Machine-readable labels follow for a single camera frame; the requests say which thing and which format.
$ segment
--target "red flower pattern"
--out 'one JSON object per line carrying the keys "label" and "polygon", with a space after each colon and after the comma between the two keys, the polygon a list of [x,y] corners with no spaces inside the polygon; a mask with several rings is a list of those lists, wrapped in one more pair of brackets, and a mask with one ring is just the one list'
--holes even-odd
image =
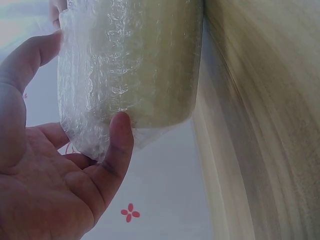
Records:
{"label": "red flower pattern", "polygon": [[126,209],[121,210],[121,214],[126,216],[127,223],[131,222],[132,217],[134,218],[140,217],[140,213],[138,211],[134,211],[134,205],[132,203],[128,205],[128,210]]}

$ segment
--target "plastic bag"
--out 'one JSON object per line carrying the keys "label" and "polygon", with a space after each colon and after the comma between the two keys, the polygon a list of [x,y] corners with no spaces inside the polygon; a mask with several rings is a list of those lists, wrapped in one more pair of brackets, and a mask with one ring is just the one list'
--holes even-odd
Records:
{"label": "plastic bag", "polygon": [[117,112],[131,118],[135,150],[190,118],[202,1],[72,0],[60,24],[59,113],[78,151],[102,161]]}

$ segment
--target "hand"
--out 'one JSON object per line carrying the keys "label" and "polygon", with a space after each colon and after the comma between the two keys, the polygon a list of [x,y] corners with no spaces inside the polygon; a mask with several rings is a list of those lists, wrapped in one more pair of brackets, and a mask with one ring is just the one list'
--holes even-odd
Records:
{"label": "hand", "polygon": [[67,9],[67,0],[49,0],[50,19],[56,28],[60,28],[59,14]]}
{"label": "hand", "polygon": [[127,172],[133,135],[117,114],[101,164],[61,155],[59,123],[26,128],[25,87],[59,51],[61,33],[27,40],[0,65],[0,239],[77,240],[104,213]]}

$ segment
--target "bubble wrap roll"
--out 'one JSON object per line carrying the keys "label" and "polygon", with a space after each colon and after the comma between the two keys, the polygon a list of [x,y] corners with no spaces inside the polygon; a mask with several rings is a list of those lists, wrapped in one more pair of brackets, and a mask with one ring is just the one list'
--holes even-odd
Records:
{"label": "bubble wrap roll", "polygon": [[61,125],[101,161],[117,112],[131,118],[135,149],[187,120],[199,76],[201,0],[70,0],[60,15]]}

